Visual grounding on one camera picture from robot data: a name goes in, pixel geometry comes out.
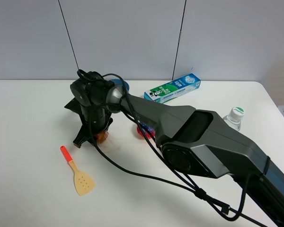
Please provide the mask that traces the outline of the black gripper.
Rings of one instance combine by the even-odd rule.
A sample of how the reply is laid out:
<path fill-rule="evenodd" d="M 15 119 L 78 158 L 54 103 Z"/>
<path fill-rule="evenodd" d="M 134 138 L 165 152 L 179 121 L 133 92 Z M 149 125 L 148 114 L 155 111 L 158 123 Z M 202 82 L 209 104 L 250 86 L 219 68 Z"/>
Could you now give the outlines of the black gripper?
<path fill-rule="evenodd" d="M 81 148 L 85 142 L 91 143 L 90 132 L 93 139 L 103 132 L 108 131 L 113 122 L 111 113 L 104 104 L 107 102 L 107 95 L 114 83 L 105 80 L 98 72 L 77 71 L 79 78 L 71 85 L 71 92 L 74 95 L 70 102 L 70 110 L 80 116 L 82 126 L 73 141 L 77 148 Z"/>

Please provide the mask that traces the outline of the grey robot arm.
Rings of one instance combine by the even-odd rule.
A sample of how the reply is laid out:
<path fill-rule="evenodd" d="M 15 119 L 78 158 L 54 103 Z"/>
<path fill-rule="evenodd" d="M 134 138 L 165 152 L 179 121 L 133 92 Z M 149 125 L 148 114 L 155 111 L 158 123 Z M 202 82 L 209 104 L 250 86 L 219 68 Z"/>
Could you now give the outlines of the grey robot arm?
<path fill-rule="evenodd" d="M 73 99 L 66 108 L 82 123 L 74 140 L 94 146 L 107 132 L 113 113 L 123 112 L 143 135 L 153 128 L 147 143 L 161 161 L 183 182 L 181 187 L 207 202 L 222 218 L 242 216 L 249 196 L 279 227 L 284 227 L 284 174 L 258 145 L 227 125 L 214 111 L 191 106 L 169 106 L 130 95 L 125 87 L 97 72 L 78 70 L 70 88 Z M 230 175 L 242 188 L 237 210 L 200 188 L 192 176 L 217 179 Z"/>

